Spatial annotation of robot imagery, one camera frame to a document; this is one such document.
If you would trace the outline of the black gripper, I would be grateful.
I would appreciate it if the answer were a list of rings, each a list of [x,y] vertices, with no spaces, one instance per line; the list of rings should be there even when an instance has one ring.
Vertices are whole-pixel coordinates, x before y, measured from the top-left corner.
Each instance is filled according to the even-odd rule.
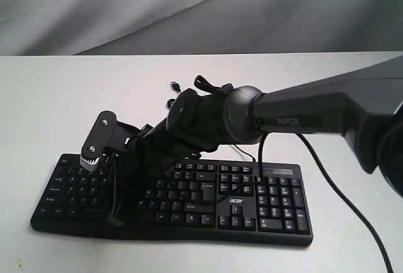
[[[161,181],[164,187],[171,182],[166,175],[168,168],[158,161],[156,148],[145,137],[150,131],[150,128],[143,128],[129,137],[125,153],[118,154],[113,162],[112,204],[106,219],[112,226],[123,226],[125,223],[120,214],[122,198],[138,198],[157,181]]]

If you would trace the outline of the dark grey Piper robot arm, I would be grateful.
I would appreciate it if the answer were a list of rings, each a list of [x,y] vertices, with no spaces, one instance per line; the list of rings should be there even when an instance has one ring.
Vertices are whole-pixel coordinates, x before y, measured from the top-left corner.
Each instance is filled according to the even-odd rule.
[[[168,102],[158,125],[127,138],[114,178],[112,215],[175,162],[221,145],[263,145],[271,133],[337,134],[366,173],[379,169],[402,193],[402,58],[265,93],[253,86],[194,88]]]

